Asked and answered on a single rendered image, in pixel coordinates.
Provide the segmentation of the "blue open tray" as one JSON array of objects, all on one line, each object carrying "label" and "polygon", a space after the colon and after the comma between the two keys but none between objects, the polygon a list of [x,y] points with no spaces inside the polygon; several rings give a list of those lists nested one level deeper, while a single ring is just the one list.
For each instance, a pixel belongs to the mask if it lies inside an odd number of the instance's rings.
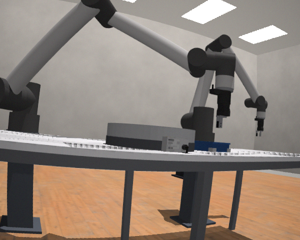
[{"label": "blue open tray", "polygon": [[216,152],[227,152],[231,143],[211,142],[211,141],[194,141],[194,150],[209,151],[209,148],[216,148]]}]

